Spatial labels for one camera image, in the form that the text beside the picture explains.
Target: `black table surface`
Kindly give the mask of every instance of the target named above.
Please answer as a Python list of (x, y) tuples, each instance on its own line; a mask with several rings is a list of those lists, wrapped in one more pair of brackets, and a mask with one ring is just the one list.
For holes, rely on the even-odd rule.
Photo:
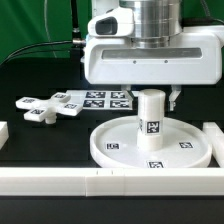
[[(48, 99), (56, 92), (116, 89), (91, 86), (78, 59), (18, 59), (0, 69), (0, 121), (9, 139), (0, 151), (1, 167), (98, 167), (89, 153), (89, 137), (99, 124), (137, 111), (87, 111), (58, 115), (55, 125), (25, 121), (16, 100)], [(170, 87), (159, 88), (170, 94)], [(175, 112), (167, 117), (201, 128), (214, 121), (224, 127), (224, 82), (184, 86)], [(0, 223), (223, 223), (223, 197), (0, 197)]]

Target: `white plastic border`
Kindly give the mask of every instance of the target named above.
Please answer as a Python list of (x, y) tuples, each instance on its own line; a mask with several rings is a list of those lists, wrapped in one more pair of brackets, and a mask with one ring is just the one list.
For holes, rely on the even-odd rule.
[(222, 168), (0, 168), (1, 196), (223, 196)]

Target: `white cylinder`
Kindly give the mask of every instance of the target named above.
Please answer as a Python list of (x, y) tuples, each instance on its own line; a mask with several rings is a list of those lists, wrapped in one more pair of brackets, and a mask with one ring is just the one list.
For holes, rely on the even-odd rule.
[(163, 118), (166, 94), (160, 90), (143, 90), (138, 97), (139, 150), (158, 150), (163, 144)]

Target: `round white plate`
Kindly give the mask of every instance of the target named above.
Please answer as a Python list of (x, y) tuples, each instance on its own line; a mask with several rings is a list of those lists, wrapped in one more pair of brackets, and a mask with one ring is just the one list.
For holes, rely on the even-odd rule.
[(207, 167), (212, 147), (205, 134), (187, 123), (164, 118), (163, 147), (157, 151), (137, 147), (138, 117), (122, 117), (97, 127), (90, 137), (93, 159), (108, 168)]

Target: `black cable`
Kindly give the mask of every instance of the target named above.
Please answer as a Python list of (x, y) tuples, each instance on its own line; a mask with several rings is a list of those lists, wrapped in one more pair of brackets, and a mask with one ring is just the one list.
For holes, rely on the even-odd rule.
[(11, 57), (13, 57), (14, 55), (17, 55), (23, 51), (32, 49), (32, 48), (36, 48), (36, 47), (46, 47), (46, 46), (55, 46), (55, 45), (65, 45), (65, 44), (72, 44), (72, 41), (55, 41), (55, 42), (43, 42), (43, 43), (38, 43), (38, 44), (32, 44), (32, 45), (28, 45), (26, 47), (20, 48), (14, 52), (12, 52), (11, 54), (9, 54), (4, 60), (3, 62), (0, 64), (0, 67), (3, 66), (5, 64), (5, 61), (8, 61), (8, 59), (10, 59)]
[(213, 21), (224, 25), (224, 20), (213, 18)]
[(211, 17), (211, 13), (210, 13), (210, 10), (209, 10), (209, 7), (208, 7), (208, 4), (207, 4), (206, 0), (200, 0), (200, 1), (201, 1), (201, 5), (204, 9), (205, 16), (206, 17)]
[[(1, 63), (0, 64), (0, 67), (6, 63), (8, 63), (10, 60), (12, 60), (13, 58), (16, 58), (16, 57), (21, 57), (21, 56), (24, 56), (24, 55), (27, 55), (27, 54), (36, 54), (36, 53), (48, 53), (48, 52), (52, 52), (53, 50), (50, 49), (50, 50), (40, 50), (40, 51), (29, 51), (29, 52), (24, 52), (24, 53), (18, 53), (18, 54), (15, 54), (11, 57), (9, 57), (7, 60), (4, 60), (4, 63)], [(70, 51), (70, 49), (59, 49), (59, 50), (54, 50), (56, 52), (65, 52), (65, 51)]]
[(76, 0), (71, 0), (71, 10), (72, 10), (72, 26), (73, 26), (72, 36), (73, 38), (81, 38)]
[(210, 26), (214, 23), (220, 23), (224, 25), (224, 21), (221, 19), (215, 19), (212, 17), (203, 17), (203, 18), (184, 18), (182, 19), (182, 26)]

